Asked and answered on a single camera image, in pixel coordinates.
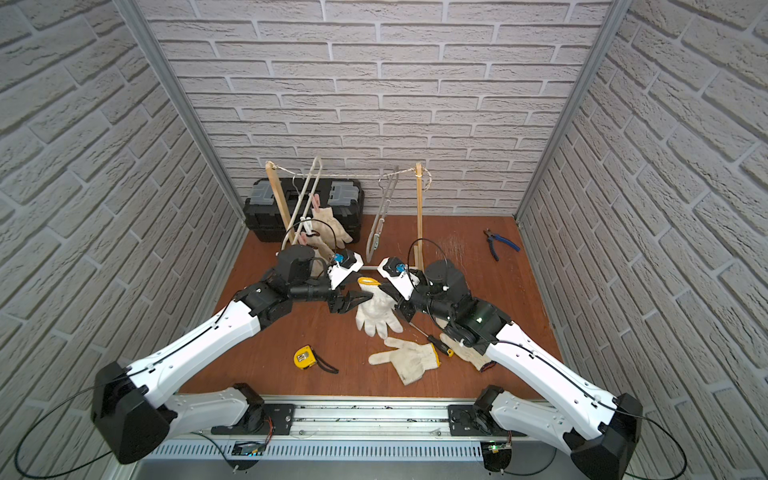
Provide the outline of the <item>white glove yellow cuff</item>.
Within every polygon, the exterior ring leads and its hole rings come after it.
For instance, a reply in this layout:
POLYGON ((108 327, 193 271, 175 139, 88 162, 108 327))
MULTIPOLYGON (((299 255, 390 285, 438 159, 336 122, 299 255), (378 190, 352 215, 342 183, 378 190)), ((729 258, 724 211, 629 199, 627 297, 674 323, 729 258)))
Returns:
POLYGON ((387 339, 389 331, 402 333, 403 326, 394 314, 395 300, 381 289, 381 283, 370 277, 360 277, 357 282, 363 292, 372 295, 357 307, 357 329, 381 339, 387 339))
POLYGON ((438 351, 432 344, 417 344, 395 337, 386 338, 384 344, 390 350, 372 354, 368 363, 391 364, 405 386, 420 380, 426 371, 440 366, 438 351))

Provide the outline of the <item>wooden drying rack frame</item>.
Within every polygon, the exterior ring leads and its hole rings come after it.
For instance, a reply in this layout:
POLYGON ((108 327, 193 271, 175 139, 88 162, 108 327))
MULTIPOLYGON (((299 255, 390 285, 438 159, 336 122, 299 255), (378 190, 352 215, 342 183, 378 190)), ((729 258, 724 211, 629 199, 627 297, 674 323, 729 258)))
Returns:
MULTIPOLYGON (((294 175, 296 173, 294 173, 291 170, 288 170, 287 168, 280 166, 279 164, 276 164, 273 161, 268 161, 265 166, 265 172, 269 180, 269 184, 270 184, 272 193, 274 195, 276 204, 278 206, 278 211, 280 213, 283 226, 287 228, 288 233, 291 234, 293 230, 292 225, 293 225, 293 222, 297 219, 298 209, 300 208, 301 203, 298 203, 296 208, 292 212, 289 211, 287 200, 285 199, 285 193, 280 184, 279 176, 277 173, 278 170, 285 171, 287 173, 290 173, 291 175, 294 175)), ((316 180, 319 180, 322 176, 322 170, 323 170, 322 159, 320 157, 315 157, 310 166, 310 170, 309 170, 309 173, 307 174, 307 177, 308 178, 315 177, 316 180)), ((416 194, 417 194, 416 225, 417 225, 418 236, 422 236, 424 233, 424 229, 423 229, 424 192, 428 190, 432 184, 432 174, 429 172, 429 170, 425 166, 422 165, 421 162, 417 162, 413 168, 396 170, 395 172, 388 173, 387 175, 398 176, 407 172, 413 172, 416 178, 416 194)), ((424 254, 423 254, 423 243, 421 240, 417 241, 417 246, 414 248, 413 253, 415 255, 416 268, 423 270, 424 254)))

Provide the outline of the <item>white plastic clip hanger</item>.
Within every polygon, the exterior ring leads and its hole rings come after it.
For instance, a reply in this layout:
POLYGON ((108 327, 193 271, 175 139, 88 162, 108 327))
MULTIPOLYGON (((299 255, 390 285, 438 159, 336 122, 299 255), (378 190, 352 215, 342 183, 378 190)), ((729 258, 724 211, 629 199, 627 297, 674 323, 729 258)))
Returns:
POLYGON ((312 199, 322 176, 322 171, 323 161, 320 157, 315 157, 305 177, 302 189, 299 191, 298 200, 292 211, 281 249, 285 249, 288 244, 295 245, 301 233, 306 233, 308 236, 313 233, 313 220, 310 216, 310 209, 312 199))

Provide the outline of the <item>grey plastic clip hanger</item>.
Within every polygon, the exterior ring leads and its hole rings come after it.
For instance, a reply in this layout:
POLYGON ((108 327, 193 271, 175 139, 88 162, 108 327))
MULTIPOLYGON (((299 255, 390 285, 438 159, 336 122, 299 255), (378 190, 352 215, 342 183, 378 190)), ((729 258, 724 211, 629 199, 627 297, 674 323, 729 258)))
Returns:
POLYGON ((386 221, 391 201, 399 181, 400 173, 394 169, 391 173, 383 175, 378 180, 378 186, 381 190, 381 202, 374 217, 371 231, 366 241, 365 261, 370 264, 373 260, 376 250, 381 242, 381 235, 386 221))

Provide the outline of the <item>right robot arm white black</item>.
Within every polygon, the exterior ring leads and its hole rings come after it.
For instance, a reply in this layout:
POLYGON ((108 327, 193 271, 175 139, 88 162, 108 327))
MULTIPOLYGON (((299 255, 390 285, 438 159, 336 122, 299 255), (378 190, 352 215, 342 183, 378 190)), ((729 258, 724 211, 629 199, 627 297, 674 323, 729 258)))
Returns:
POLYGON ((449 338, 511 371, 545 400, 489 386, 475 403, 480 424, 544 442, 568 454, 590 479, 624 477, 641 433, 643 408, 635 397, 613 394, 566 367, 499 307, 474 296, 449 260, 417 272, 390 257, 378 271, 404 319, 420 312, 445 321, 449 338))

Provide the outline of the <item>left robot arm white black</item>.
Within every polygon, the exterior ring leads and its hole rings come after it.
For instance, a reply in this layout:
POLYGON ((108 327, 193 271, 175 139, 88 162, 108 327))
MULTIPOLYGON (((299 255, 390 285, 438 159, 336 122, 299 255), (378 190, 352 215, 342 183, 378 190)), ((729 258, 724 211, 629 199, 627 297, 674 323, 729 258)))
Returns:
POLYGON ((344 250, 312 276, 314 251, 295 245, 279 252, 262 279, 239 291, 218 313, 183 337, 126 367, 112 362, 95 377, 91 419, 117 461, 130 464, 166 439, 230 426, 255 410, 259 396, 246 384, 219 392, 181 395, 190 378, 239 343, 288 315, 296 302, 324 302, 346 313, 370 299, 346 292, 344 282, 363 266, 344 250))

